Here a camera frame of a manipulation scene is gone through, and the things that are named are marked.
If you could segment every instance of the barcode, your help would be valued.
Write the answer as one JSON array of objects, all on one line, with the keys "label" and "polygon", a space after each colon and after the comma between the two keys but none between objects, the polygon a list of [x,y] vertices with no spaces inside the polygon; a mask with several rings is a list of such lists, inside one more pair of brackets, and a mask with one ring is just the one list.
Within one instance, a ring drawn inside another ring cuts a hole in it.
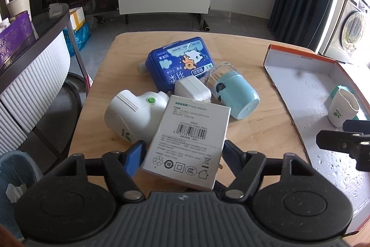
[{"label": "barcode", "polygon": [[176,133],[204,140],[206,138],[207,130],[193,126],[187,126],[184,124],[179,124]]}]

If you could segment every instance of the black circular motor housing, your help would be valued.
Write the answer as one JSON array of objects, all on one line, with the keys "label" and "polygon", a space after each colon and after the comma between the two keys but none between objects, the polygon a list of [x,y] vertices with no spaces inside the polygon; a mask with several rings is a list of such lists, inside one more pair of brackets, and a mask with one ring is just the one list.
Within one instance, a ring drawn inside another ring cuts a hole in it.
[{"label": "black circular motor housing", "polygon": [[322,241],[344,235],[353,214],[350,201],[318,172],[309,173],[282,174],[278,183],[258,191],[251,202],[255,218],[289,240]]},{"label": "black circular motor housing", "polygon": [[98,233],[112,219],[116,202],[86,175],[45,177],[15,207],[24,235],[50,243],[70,243]]}]

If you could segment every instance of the white cup with green logo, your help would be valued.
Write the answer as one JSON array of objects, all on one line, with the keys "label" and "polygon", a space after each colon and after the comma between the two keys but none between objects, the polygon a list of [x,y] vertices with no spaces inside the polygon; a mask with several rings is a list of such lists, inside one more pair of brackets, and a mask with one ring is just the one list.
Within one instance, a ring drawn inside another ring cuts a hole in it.
[{"label": "white cup with green logo", "polygon": [[356,97],[349,91],[339,88],[330,104],[327,117],[337,128],[347,119],[352,119],[360,109]]}]

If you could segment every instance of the white charger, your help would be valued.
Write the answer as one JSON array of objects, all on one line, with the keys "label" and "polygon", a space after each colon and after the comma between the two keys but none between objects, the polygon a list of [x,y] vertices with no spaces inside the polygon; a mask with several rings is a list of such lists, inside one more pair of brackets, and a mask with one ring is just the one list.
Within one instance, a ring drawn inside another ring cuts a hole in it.
[{"label": "white charger", "polygon": [[196,76],[188,76],[175,82],[175,95],[201,102],[210,102],[211,92]]}]

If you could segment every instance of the power adapter box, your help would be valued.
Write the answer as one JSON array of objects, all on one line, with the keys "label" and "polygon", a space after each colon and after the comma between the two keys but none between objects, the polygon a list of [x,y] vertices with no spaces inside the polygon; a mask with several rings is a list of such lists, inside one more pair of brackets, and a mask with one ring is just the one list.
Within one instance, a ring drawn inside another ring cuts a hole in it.
[{"label": "power adapter box", "polygon": [[230,108],[171,96],[142,169],[197,190],[213,189]]}]

